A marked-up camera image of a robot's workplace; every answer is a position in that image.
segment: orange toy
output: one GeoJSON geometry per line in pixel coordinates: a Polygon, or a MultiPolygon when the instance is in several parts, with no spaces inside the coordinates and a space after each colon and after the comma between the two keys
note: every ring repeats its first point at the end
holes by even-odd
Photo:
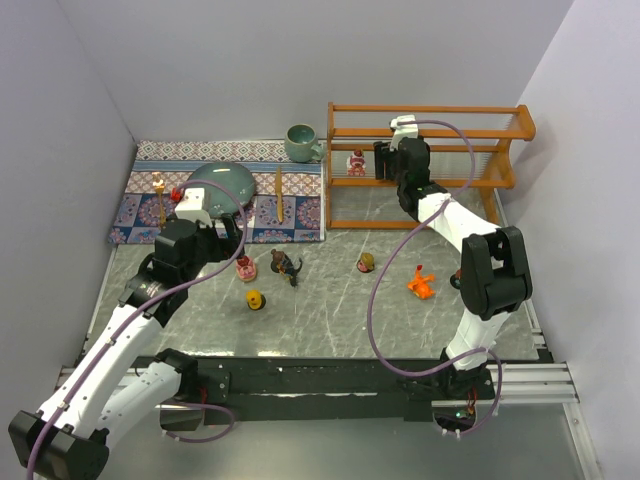
{"type": "Polygon", "coordinates": [[[413,293],[416,294],[417,297],[420,297],[422,300],[433,297],[436,294],[436,291],[431,288],[427,282],[433,282],[436,279],[436,276],[431,274],[423,277],[420,275],[420,271],[422,270],[422,265],[418,265],[416,267],[416,274],[409,283],[407,283],[407,287],[413,293]]]}

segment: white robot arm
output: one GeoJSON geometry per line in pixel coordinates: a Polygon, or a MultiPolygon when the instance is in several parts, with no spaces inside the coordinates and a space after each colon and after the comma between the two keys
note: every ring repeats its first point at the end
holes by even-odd
{"type": "MultiPolygon", "coordinates": [[[[430,149],[415,122],[413,115],[392,120],[391,142],[374,144],[376,178],[397,183],[400,206],[420,223],[436,215],[447,202],[428,225],[461,253],[455,286],[461,291],[465,309],[456,335],[445,349],[446,357],[453,358],[493,345],[504,322],[531,296],[531,278],[517,228],[487,222],[430,180],[430,149]]],[[[457,361],[454,367],[469,371],[485,362],[486,356],[473,355],[457,361]]]]}
{"type": "Polygon", "coordinates": [[[59,408],[63,411],[40,448],[35,471],[50,479],[74,480],[97,478],[109,450],[159,403],[171,398],[200,398],[198,362],[172,349],[159,353],[136,382],[116,395],[114,391],[143,347],[187,300],[187,290],[162,298],[126,325],[136,309],[195,279],[206,263],[228,260],[239,248],[241,235],[233,217],[223,216],[227,238],[218,238],[207,213],[207,202],[203,188],[185,191],[184,201],[176,208],[176,218],[169,219],[156,238],[154,253],[145,258],[138,274],[127,282],[104,332],[73,374],[36,414],[21,411],[14,417],[9,434],[23,466],[27,465],[36,437],[59,408]],[[120,333],[114,340],[116,331],[120,333]],[[73,401],[65,403],[71,389],[103,349],[102,358],[80,385],[73,401]]]}
{"type": "MultiPolygon", "coordinates": [[[[423,222],[436,213],[442,204],[448,201],[444,209],[429,226],[447,239],[460,253],[462,242],[472,234],[486,235],[495,233],[500,227],[483,220],[470,210],[451,198],[450,193],[432,193],[418,203],[418,221],[423,222]]],[[[458,325],[456,336],[446,349],[449,358],[473,350],[474,348],[490,348],[504,322],[511,312],[506,311],[492,316],[489,320],[482,320],[466,307],[458,325]]],[[[458,370],[470,370],[479,367],[486,360],[481,355],[473,355],[459,360],[454,365],[458,370]]]]}

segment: wooden shelf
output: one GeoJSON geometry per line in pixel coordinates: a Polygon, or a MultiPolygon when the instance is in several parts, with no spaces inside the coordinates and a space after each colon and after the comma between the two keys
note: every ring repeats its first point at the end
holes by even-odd
{"type": "MultiPolygon", "coordinates": [[[[364,177],[333,177],[332,151],[349,152],[362,150],[373,151],[373,144],[357,139],[385,139],[392,136],[391,130],[383,122],[380,127],[385,128],[352,128],[335,126],[336,112],[349,112],[354,115],[347,116],[357,120],[357,113],[448,113],[448,114],[500,114],[511,115],[511,121],[504,129],[463,129],[465,135],[473,140],[495,140],[493,145],[473,145],[477,153],[488,153],[488,160],[483,163],[484,170],[479,172],[480,178],[471,182],[472,188],[477,188],[484,205],[487,219],[498,223],[497,208],[494,200],[495,188],[513,188],[515,186],[515,174],[509,159],[509,149],[513,140],[531,141],[535,137],[536,127],[526,105],[517,107],[446,107],[446,106],[407,106],[407,105],[334,105],[329,103],[327,119],[327,181],[325,215],[327,228],[371,228],[371,229],[410,229],[417,223],[411,221],[352,221],[339,220],[331,217],[331,188],[333,187],[395,187],[390,180],[376,180],[364,177]]],[[[452,123],[455,124],[455,115],[452,115],[452,123]]],[[[420,135],[429,138],[431,152],[467,153],[466,145],[448,145],[446,142],[438,143],[437,139],[459,139],[459,135],[453,130],[444,128],[420,129],[420,135]]],[[[435,179],[445,188],[458,188],[467,182],[467,178],[435,179]]]]}

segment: white backdrop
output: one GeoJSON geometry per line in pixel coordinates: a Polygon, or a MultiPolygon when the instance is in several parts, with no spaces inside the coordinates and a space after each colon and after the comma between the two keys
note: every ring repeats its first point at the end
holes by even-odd
{"type": "Polygon", "coordinates": [[[0,465],[80,353],[133,140],[55,2],[0,2],[0,465]]]}
{"type": "Polygon", "coordinates": [[[640,478],[638,18],[634,0],[576,0],[520,99],[538,134],[503,195],[607,480],[640,478]]]}
{"type": "Polygon", "coordinates": [[[322,135],[329,101],[511,106],[571,4],[59,2],[138,140],[322,135]]]}

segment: green ceramic mug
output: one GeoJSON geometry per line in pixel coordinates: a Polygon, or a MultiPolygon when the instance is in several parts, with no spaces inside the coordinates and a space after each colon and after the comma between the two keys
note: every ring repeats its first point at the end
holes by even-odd
{"type": "Polygon", "coordinates": [[[294,125],[287,130],[284,151],[292,162],[306,163],[324,158],[324,149],[318,145],[318,136],[309,125],[294,125]]]}

